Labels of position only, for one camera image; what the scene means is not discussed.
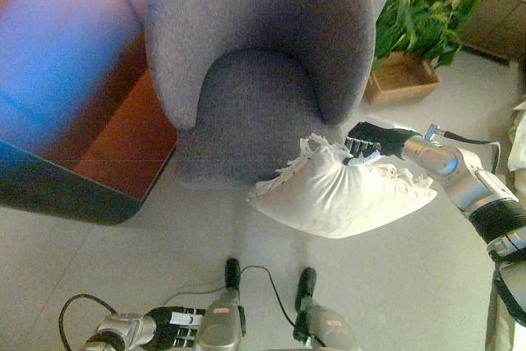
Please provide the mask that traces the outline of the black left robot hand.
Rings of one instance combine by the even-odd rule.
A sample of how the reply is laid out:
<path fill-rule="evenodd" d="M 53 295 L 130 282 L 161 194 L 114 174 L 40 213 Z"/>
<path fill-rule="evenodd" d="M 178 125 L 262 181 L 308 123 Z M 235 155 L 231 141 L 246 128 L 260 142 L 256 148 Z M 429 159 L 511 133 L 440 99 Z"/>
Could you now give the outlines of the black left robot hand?
<path fill-rule="evenodd" d="M 157 307 L 147 314 L 155 323 L 152 340 L 143 346 L 147 350 L 192 348 L 205 309 L 192 307 Z"/>

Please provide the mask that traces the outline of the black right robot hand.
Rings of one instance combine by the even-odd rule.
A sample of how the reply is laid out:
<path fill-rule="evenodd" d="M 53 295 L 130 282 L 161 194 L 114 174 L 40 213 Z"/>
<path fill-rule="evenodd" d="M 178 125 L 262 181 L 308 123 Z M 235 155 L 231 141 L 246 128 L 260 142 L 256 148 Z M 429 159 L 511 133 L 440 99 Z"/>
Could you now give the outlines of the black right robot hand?
<path fill-rule="evenodd" d="M 372 164 L 386 156 L 396 156 L 401 159 L 406 141 L 414 136 L 421 134 L 413 129 L 384 128 L 374 123 L 359 122 L 345 138 L 344 145 L 349 154 L 343 164 L 348 166 Z"/>

